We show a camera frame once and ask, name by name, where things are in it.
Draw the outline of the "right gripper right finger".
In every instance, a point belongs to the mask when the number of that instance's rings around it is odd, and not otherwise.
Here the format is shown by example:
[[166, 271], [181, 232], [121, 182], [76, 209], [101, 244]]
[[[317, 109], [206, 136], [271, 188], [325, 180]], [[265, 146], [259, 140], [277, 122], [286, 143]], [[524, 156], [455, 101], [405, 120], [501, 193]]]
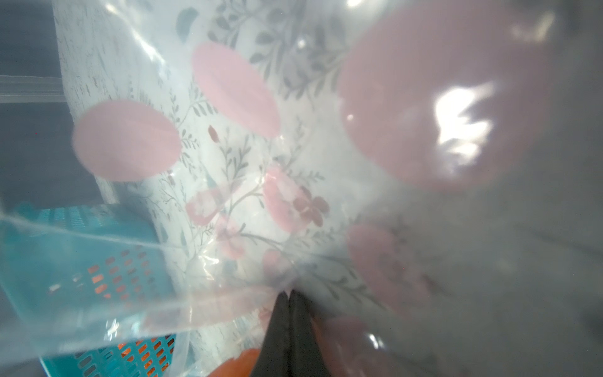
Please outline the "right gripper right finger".
[[331, 377], [312, 327], [307, 298], [292, 291], [289, 298], [289, 373], [292, 377]]

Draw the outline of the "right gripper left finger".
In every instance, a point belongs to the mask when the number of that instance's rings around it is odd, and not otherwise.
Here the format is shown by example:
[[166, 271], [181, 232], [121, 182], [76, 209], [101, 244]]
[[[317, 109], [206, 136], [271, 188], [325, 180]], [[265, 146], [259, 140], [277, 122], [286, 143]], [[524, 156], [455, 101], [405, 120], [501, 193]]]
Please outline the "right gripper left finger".
[[265, 339], [250, 377], [289, 376], [290, 310], [287, 293], [276, 298]]

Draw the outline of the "clear zip-top bag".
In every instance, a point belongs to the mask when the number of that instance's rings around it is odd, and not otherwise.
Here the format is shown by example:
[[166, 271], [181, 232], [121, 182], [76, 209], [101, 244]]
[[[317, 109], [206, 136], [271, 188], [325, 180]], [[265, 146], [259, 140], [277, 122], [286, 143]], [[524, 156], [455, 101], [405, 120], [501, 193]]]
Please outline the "clear zip-top bag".
[[602, 374], [600, 1], [4, 1], [1, 218], [119, 205], [164, 376], [304, 295], [331, 376]]

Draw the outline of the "small bag orange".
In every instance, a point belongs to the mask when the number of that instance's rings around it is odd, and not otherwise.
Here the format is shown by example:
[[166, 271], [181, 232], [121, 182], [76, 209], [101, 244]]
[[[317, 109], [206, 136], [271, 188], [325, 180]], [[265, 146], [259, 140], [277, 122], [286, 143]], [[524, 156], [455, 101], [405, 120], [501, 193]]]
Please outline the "small bag orange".
[[230, 358], [222, 363], [208, 377], [249, 377], [259, 354], [259, 349], [244, 350], [238, 357]]

